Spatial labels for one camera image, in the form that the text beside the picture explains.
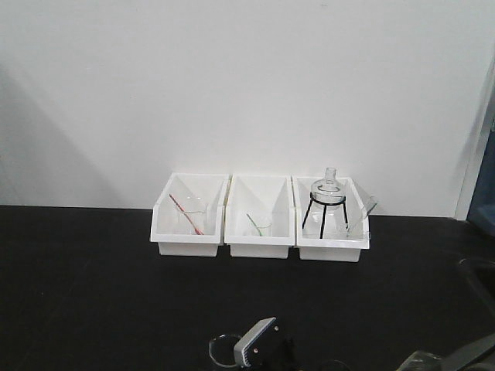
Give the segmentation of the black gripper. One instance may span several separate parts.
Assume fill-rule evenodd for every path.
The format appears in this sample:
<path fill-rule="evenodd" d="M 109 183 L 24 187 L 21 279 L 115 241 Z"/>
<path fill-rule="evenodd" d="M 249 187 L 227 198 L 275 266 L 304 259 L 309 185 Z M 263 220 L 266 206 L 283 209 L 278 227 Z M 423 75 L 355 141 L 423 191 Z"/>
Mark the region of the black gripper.
<path fill-rule="evenodd" d="M 247 349 L 249 370 L 305 370 L 296 355 L 293 338 L 281 329 L 269 329 Z"/>

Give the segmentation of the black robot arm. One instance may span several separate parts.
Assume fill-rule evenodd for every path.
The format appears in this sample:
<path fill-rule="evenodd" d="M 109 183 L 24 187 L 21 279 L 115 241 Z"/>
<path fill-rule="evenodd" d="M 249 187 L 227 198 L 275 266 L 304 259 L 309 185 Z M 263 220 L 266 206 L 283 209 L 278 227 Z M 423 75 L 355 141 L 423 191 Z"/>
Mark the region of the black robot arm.
<path fill-rule="evenodd" d="M 245 370 L 308 370 L 295 357 L 292 340 L 284 341 L 260 366 Z M 494 370 L 494 334 L 489 334 L 454 350 L 447 356 L 417 350 L 396 370 Z"/>

